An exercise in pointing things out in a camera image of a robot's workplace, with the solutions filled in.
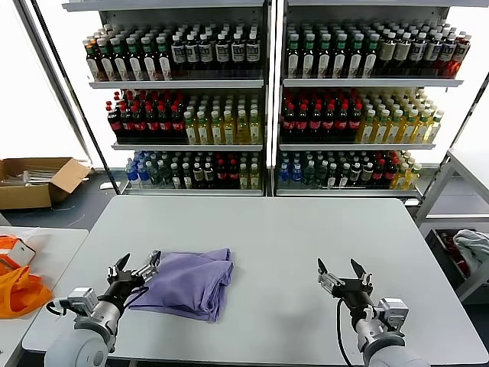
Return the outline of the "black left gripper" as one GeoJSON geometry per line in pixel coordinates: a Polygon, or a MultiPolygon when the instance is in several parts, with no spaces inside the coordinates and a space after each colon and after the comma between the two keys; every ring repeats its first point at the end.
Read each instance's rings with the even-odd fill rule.
{"type": "Polygon", "coordinates": [[[148,287],[144,284],[158,272],[161,250],[153,250],[146,263],[139,269],[125,271],[130,256],[131,254],[127,253],[108,267],[109,287],[102,295],[102,301],[109,302],[118,309],[125,309],[125,303],[132,295],[136,294],[136,298],[139,298],[148,291],[148,287]]]}

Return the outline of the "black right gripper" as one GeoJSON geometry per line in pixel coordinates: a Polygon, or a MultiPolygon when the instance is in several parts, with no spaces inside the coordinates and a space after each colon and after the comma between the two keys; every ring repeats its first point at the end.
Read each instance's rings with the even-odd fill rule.
{"type": "Polygon", "coordinates": [[[372,273],[366,272],[364,267],[353,258],[350,262],[357,278],[340,279],[327,270],[321,258],[317,258],[318,282],[334,298],[343,300],[349,310],[363,311],[369,306],[374,306],[370,298],[373,291],[372,273]]]}

